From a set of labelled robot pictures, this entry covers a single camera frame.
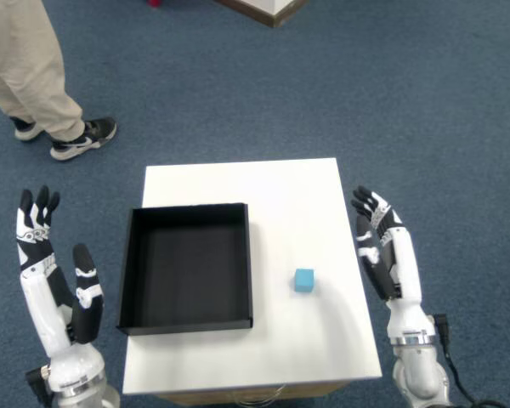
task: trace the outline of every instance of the shoe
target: shoe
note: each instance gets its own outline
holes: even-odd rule
[[[53,140],[51,156],[56,160],[70,160],[90,149],[98,149],[116,134],[117,124],[111,117],[85,122],[85,131],[71,142]]]
[[[28,142],[43,132],[43,127],[38,125],[36,122],[27,123],[18,117],[13,116],[9,119],[11,119],[15,125],[15,137],[23,142]]]

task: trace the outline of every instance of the white table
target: white table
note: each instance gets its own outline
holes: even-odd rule
[[[335,159],[146,168],[143,207],[245,202],[252,329],[129,337],[124,394],[382,375]],[[315,270],[311,293],[296,268]]]

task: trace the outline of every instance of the black box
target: black box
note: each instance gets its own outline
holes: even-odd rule
[[[252,327],[247,205],[133,209],[119,310],[131,336]]]

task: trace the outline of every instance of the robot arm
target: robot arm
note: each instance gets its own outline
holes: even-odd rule
[[[29,371],[26,378],[46,406],[51,406],[49,388],[63,407],[102,406],[104,393],[111,401],[107,406],[116,407],[118,394],[106,387],[104,360],[90,344],[98,336],[104,305],[93,260],[83,244],[74,247],[74,296],[49,242],[51,216],[59,201],[59,194],[49,197],[45,186],[36,201],[24,190],[17,211],[20,283],[37,334],[51,359],[48,365]]]
[[[398,357],[395,383],[413,408],[451,406],[448,378],[436,361],[434,323],[421,307],[410,233],[378,194],[360,186],[354,196],[358,253],[371,283],[391,310],[388,337]]]

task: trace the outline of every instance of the blue cube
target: blue cube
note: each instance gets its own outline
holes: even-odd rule
[[[314,289],[314,270],[297,269],[295,272],[295,292],[312,292]]]

